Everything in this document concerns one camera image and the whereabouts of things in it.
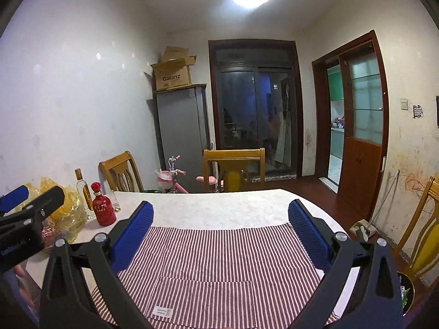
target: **blue gripper pad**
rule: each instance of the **blue gripper pad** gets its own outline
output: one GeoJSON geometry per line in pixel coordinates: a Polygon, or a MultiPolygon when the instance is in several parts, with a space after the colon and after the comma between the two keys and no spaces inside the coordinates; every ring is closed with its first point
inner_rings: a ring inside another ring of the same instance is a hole
{"type": "Polygon", "coordinates": [[[315,219],[300,200],[294,200],[288,207],[288,220],[302,242],[315,268],[324,272],[331,267],[331,250],[310,218],[315,219]]]}
{"type": "Polygon", "coordinates": [[[153,206],[143,201],[129,219],[119,221],[111,230],[110,266],[115,273],[130,265],[153,219],[153,206]]]}
{"type": "Polygon", "coordinates": [[[0,213],[7,213],[29,198],[29,189],[25,185],[19,186],[12,192],[0,197],[0,213]]]}

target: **yellow plastic bag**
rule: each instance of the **yellow plastic bag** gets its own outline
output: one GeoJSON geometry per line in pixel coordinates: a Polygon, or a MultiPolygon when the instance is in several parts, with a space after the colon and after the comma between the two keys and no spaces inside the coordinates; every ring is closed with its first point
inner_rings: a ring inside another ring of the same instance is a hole
{"type": "Polygon", "coordinates": [[[21,211],[23,209],[23,207],[28,205],[32,200],[38,198],[42,194],[41,191],[38,188],[34,187],[30,183],[26,183],[25,186],[27,187],[27,189],[29,191],[28,199],[26,199],[24,202],[18,204],[15,207],[15,212],[21,211]]]}
{"type": "Polygon", "coordinates": [[[62,187],[50,178],[41,178],[40,191],[44,193],[56,185],[64,191],[64,204],[49,218],[55,223],[55,228],[61,230],[61,236],[72,243],[87,222],[87,214],[78,192],[73,187],[62,187]]]}
{"type": "Polygon", "coordinates": [[[30,183],[25,184],[29,189],[29,198],[15,208],[16,211],[21,211],[26,204],[56,185],[64,191],[64,204],[43,223],[42,235],[46,247],[52,246],[61,237],[72,243],[87,222],[87,214],[76,189],[62,187],[50,178],[41,178],[39,189],[30,183]]]}

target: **red bottle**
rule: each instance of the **red bottle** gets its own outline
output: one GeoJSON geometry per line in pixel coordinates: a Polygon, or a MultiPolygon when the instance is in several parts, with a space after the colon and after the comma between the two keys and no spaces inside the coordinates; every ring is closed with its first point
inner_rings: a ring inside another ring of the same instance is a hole
{"type": "Polygon", "coordinates": [[[116,214],[114,212],[111,201],[108,197],[102,195],[100,192],[100,183],[94,182],[91,185],[96,198],[93,200],[93,211],[96,214],[96,220],[100,226],[108,226],[116,221],[116,214]]]}

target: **pink bicycle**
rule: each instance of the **pink bicycle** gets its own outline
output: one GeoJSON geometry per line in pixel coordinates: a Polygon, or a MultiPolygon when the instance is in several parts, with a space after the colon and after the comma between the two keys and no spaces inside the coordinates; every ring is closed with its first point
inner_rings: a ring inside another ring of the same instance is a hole
{"type": "MultiPolygon", "coordinates": [[[[155,171],[157,173],[157,183],[159,183],[159,186],[168,191],[169,193],[185,193],[188,194],[189,192],[183,188],[178,182],[177,182],[177,175],[182,174],[186,175],[185,171],[182,171],[181,169],[175,169],[175,161],[178,160],[180,156],[174,157],[172,156],[170,159],[168,159],[169,164],[169,171],[155,171]]],[[[202,176],[197,177],[197,181],[204,181],[204,178],[202,176]]],[[[211,186],[212,192],[218,192],[218,180],[210,176],[209,177],[209,185],[211,186]]]]}

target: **dining table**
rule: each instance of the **dining table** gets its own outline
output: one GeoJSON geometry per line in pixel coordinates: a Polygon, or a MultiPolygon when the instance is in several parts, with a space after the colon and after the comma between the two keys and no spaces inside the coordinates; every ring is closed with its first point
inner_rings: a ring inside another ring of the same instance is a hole
{"type": "MultiPolygon", "coordinates": [[[[115,192],[120,205],[117,221],[128,219],[143,201],[154,208],[152,226],[193,230],[237,230],[262,228],[288,223],[288,206],[299,199],[314,217],[323,219],[333,232],[344,232],[343,228],[328,213],[310,201],[281,189],[251,192],[201,193],[201,194],[156,194],[141,192],[115,192]]],[[[100,233],[109,233],[117,223],[102,227],[96,219],[89,220],[79,232],[75,243],[88,242],[100,233]]],[[[42,287],[49,255],[40,252],[27,261],[26,270],[42,287]]],[[[83,269],[89,291],[96,288],[90,269],[83,269]]],[[[341,316],[353,291],[359,268],[352,268],[342,294],[334,308],[341,316]]],[[[320,279],[324,273],[317,269],[320,279]]]]}

